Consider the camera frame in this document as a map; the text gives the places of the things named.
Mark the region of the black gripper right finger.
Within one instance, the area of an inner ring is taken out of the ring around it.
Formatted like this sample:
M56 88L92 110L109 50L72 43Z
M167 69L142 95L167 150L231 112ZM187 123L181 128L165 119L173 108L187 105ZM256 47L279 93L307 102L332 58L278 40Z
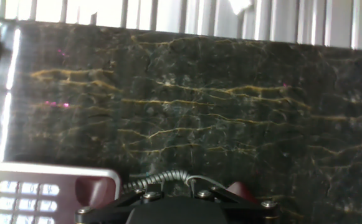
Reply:
M280 205L273 200L258 201L244 185L196 186L196 199L217 205L226 223L280 223Z

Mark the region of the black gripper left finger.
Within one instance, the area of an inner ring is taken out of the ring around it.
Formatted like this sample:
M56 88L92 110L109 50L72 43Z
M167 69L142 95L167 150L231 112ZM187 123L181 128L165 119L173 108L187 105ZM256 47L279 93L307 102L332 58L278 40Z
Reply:
M102 208L84 207L75 213L75 223L125 224L132 211L140 205L163 198L163 184L148 184L143 189L132 190Z

